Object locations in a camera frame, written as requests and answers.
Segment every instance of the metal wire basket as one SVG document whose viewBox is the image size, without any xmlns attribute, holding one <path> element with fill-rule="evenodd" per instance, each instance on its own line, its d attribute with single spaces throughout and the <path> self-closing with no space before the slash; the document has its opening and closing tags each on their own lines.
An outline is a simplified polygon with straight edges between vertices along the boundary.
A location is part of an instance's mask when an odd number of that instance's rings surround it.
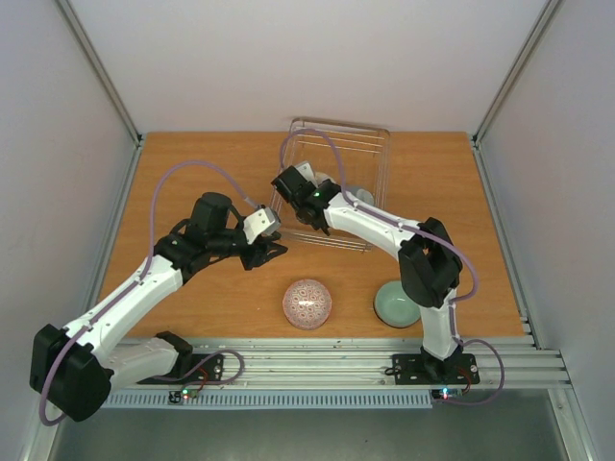
<svg viewBox="0 0 615 461">
<path fill-rule="evenodd" d="M 389 131 L 307 117 L 294 119 L 289 131 L 292 133 L 303 128 L 312 128 L 328 134 L 342 157 L 347 185 L 366 189 L 374 197 L 374 205 L 379 208 L 384 207 L 388 183 Z M 284 165 L 296 165 L 304 160 L 308 160 L 314 170 L 325 173 L 336 182 L 339 181 L 335 156 L 322 137 L 312 133 L 302 133 L 288 142 L 284 152 Z M 299 223 L 290 205 L 275 192 L 270 206 L 280 215 L 283 223 L 281 232 L 284 237 L 350 250 L 368 251 L 372 248 L 369 243 L 347 232 L 331 230 L 331 236 L 327 236 L 321 231 L 317 232 Z"/>
</svg>

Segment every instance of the wooden table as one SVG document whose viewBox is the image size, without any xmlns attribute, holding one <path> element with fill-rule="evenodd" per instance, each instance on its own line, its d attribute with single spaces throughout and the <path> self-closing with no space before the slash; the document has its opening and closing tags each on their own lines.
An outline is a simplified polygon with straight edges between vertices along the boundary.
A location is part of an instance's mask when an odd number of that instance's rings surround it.
<svg viewBox="0 0 615 461">
<path fill-rule="evenodd" d="M 268 185 L 278 171 L 284 133 L 150 133 L 115 242 L 103 295 L 124 280 L 147 252 L 148 210 L 154 187 L 172 165 L 191 158 L 211 161 L 233 175 L 255 200 L 268 204 Z M 480 291 L 457 309 L 462 335 L 522 335 L 479 174 L 465 133 L 394 133 L 386 208 L 419 221 L 441 220 L 455 244 L 480 274 Z M 157 238 L 168 233 L 204 192 L 229 195 L 242 214 L 249 207 L 217 173 L 201 167 L 177 172 L 160 193 Z M 421 337 L 410 328 L 383 324 L 373 298 L 385 282 L 399 278 L 394 259 L 379 249 L 361 253 L 285 239 L 289 250 L 252 272 L 231 258 L 204 271 L 157 305 L 132 330 L 152 336 L 170 329 L 183 337 Z M 297 279 L 318 279 L 331 291 L 330 319 L 315 331 L 292 327 L 282 298 Z M 459 292 L 469 290 L 462 272 Z"/>
</svg>

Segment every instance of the green bowl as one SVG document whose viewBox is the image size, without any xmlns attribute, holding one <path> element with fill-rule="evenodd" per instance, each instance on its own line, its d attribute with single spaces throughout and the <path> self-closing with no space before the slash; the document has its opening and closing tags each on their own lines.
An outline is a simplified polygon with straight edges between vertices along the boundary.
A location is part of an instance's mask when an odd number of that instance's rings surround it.
<svg viewBox="0 0 615 461">
<path fill-rule="evenodd" d="M 400 281 L 385 283 L 374 299 L 376 315 L 387 325 L 406 328 L 421 318 L 419 305 L 411 300 Z"/>
</svg>

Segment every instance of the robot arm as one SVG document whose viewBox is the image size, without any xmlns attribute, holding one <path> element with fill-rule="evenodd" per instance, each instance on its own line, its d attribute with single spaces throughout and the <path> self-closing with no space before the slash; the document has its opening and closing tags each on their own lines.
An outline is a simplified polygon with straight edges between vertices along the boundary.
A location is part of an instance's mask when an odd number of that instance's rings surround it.
<svg viewBox="0 0 615 461">
<path fill-rule="evenodd" d="M 234 229 L 227 229 L 230 213 L 237 218 Z M 73 420 L 88 418 L 110 392 L 144 378 L 168 374 L 181 377 L 191 365 L 192 348 L 173 333 L 160 333 L 144 344 L 120 351 L 115 346 L 156 304 L 211 264 L 239 256 L 243 268 L 249 271 L 284 254 L 286 247 L 275 243 L 280 238 L 276 232 L 279 226 L 278 216 L 268 207 L 243 217 L 228 197 L 204 194 L 190 218 L 159 240 L 151 260 L 146 258 L 103 301 L 62 329 L 47 325 L 37 333 L 31 387 L 42 391 L 61 350 L 84 328 L 86 332 L 58 367 L 47 396 Z M 101 317 L 110 303 L 112 308 Z"/>
<path fill-rule="evenodd" d="M 433 218 L 425 223 L 400 218 L 369 206 L 347 192 L 352 203 L 349 204 L 338 184 L 330 180 L 318 183 L 315 178 L 309 163 L 302 162 L 283 170 L 272 184 L 293 207 L 300 222 L 325 233 L 331 228 L 359 236 L 399 262 L 402 286 L 420 306 L 423 350 L 435 362 L 434 375 L 444 374 L 448 368 L 446 363 L 460 353 L 452 335 L 454 318 L 449 304 L 455 297 L 462 264 L 452 252 L 404 229 L 404 225 L 451 242 L 444 226 Z M 384 221 L 374 214 L 387 219 Z"/>
</svg>

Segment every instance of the white wall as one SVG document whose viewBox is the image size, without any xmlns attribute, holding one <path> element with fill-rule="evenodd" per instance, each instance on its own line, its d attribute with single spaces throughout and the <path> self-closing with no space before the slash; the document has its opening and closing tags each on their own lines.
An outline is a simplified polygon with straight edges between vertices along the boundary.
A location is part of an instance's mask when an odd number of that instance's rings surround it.
<svg viewBox="0 0 615 461">
<path fill-rule="evenodd" d="M 54 2 L 0 2 L 0 447 L 37 394 L 32 341 L 84 308 L 132 143 Z"/>
<path fill-rule="evenodd" d="M 565 2 L 485 142 L 529 303 L 615 457 L 615 3 Z"/>
<path fill-rule="evenodd" d="M 142 132 L 473 132 L 544 0 L 73 0 Z"/>
</svg>

